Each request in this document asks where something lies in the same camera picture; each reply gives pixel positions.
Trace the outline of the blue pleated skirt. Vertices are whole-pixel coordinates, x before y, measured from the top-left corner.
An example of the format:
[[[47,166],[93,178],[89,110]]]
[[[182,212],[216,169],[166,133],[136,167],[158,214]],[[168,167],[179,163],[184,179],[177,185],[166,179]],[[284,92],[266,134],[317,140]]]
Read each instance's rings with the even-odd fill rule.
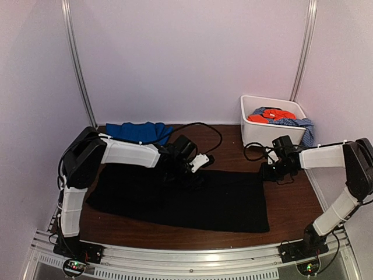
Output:
[[[121,125],[107,123],[106,132],[113,138],[127,142],[159,143],[165,145],[173,132],[173,127],[166,127],[162,122],[134,124],[125,122]]]

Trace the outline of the black garment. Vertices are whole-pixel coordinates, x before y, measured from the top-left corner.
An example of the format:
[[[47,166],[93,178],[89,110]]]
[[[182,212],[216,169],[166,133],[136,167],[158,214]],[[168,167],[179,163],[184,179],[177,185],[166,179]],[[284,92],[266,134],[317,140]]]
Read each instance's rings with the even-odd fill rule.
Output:
[[[196,188],[166,180],[156,169],[107,164],[86,202],[93,209],[139,221],[237,233],[270,230],[257,173],[202,170]]]

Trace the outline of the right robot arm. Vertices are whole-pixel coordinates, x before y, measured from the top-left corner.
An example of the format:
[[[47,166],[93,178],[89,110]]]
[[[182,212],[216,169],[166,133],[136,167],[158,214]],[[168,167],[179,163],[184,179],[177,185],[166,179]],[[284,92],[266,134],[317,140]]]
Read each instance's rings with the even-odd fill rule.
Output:
[[[303,257],[324,252],[326,237],[346,223],[372,195],[372,144],[367,138],[307,148],[281,136],[264,149],[266,162],[259,174],[265,181],[280,181],[300,171],[318,175],[318,183],[329,183],[340,195],[328,203],[324,213],[305,229],[298,251]]]

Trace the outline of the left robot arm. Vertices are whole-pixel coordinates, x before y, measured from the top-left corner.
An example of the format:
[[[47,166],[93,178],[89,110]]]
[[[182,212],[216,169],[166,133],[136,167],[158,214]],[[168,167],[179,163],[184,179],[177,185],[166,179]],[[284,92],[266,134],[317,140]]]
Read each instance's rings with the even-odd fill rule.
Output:
[[[190,159],[195,149],[195,144],[183,135],[171,144],[161,145],[158,141],[124,141],[91,126],[84,128],[58,165],[58,237],[62,251],[71,259],[78,259],[84,253],[79,237],[80,214],[85,194],[101,165],[115,163],[157,168],[159,172],[184,180],[187,186],[195,186],[198,170],[210,161],[208,155],[201,153]]]

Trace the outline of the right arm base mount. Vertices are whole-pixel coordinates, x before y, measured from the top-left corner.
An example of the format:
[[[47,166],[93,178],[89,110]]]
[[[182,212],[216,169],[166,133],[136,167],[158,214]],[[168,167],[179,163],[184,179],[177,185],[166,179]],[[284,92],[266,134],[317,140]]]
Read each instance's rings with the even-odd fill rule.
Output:
[[[303,277],[315,277],[322,270],[321,254],[329,251],[328,245],[323,241],[316,247],[308,248],[305,241],[290,242],[284,240],[278,246],[278,252],[283,264],[295,263],[297,271]]]

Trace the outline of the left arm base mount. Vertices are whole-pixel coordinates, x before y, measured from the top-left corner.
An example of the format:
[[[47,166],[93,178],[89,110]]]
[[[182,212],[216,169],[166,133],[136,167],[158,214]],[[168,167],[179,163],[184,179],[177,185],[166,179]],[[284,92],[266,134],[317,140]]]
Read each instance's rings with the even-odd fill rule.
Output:
[[[87,272],[91,264],[100,264],[104,247],[73,239],[58,239],[53,253],[66,257],[62,263],[63,273],[70,278],[77,278]]]

